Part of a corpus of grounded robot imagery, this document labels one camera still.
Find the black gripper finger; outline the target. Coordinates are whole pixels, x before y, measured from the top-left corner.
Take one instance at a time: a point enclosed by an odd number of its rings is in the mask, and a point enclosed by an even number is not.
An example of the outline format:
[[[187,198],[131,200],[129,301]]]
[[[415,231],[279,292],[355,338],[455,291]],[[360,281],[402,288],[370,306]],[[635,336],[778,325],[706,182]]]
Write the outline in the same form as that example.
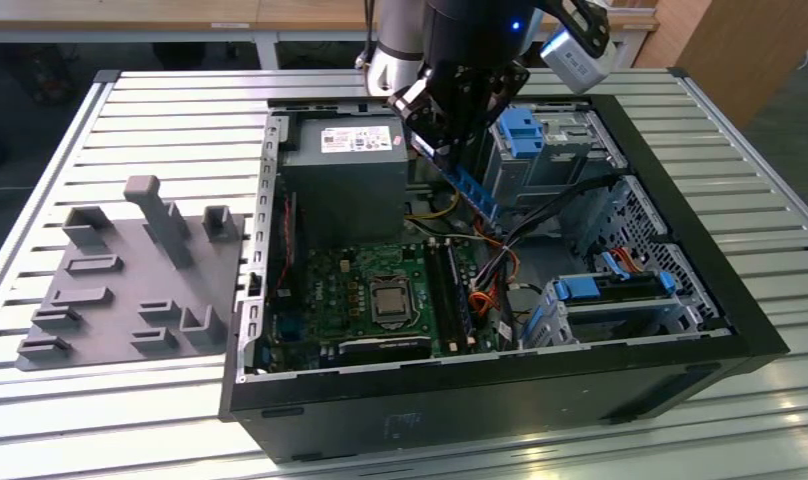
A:
[[[396,91],[388,100],[440,168],[458,166],[472,136],[474,74],[468,67],[422,67],[412,85]]]
[[[468,143],[495,123],[528,79],[530,72],[520,64],[507,64],[502,69],[476,72],[471,82],[471,113],[467,122]]]

